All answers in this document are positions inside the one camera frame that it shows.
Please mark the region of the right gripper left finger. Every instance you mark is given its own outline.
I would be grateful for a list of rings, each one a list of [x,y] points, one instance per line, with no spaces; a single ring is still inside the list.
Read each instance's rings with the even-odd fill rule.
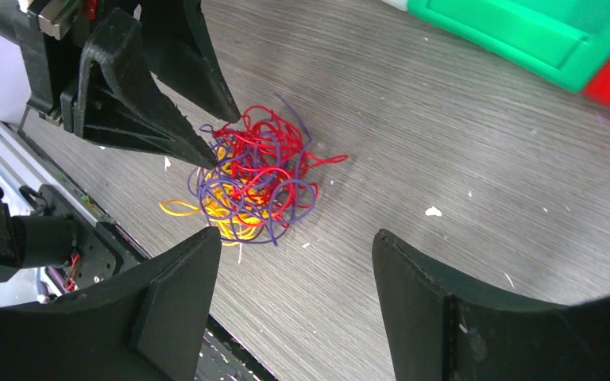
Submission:
[[[207,227],[49,304],[0,308],[0,380],[192,380],[221,250]]]

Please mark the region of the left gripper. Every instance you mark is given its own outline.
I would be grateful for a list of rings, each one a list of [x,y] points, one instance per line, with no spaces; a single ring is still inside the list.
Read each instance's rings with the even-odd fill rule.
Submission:
[[[0,36],[21,50],[28,107],[96,145],[217,165],[151,72],[217,119],[241,116],[200,0],[0,1]]]

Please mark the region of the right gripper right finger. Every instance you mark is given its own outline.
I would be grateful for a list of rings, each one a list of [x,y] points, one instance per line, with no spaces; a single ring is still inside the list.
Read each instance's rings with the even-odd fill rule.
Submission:
[[[386,229],[372,259],[398,380],[610,380],[610,295],[568,306],[515,294]]]

